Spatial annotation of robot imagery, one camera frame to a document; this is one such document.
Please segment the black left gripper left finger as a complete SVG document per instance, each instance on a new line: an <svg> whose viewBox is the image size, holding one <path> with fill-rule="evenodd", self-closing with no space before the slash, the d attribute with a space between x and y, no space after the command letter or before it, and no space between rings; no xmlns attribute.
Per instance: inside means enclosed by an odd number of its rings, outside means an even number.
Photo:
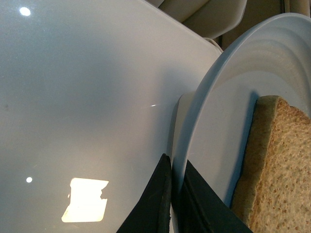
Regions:
<svg viewBox="0 0 311 233"><path fill-rule="evenodd" d="M169 156L163 154L139 201L119 227L119 233L168 233L172 168Z"/></svg>

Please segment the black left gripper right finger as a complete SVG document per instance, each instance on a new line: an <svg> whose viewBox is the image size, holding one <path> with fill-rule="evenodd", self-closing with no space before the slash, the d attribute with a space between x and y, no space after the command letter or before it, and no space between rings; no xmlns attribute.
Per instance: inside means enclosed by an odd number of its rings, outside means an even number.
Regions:
<svg viewBox="0 0 311 233"><path fill-rule="evenodd" d="M250 233L217 196L190 161L181 191L174 192L173 209L180 233Z"/></svg>

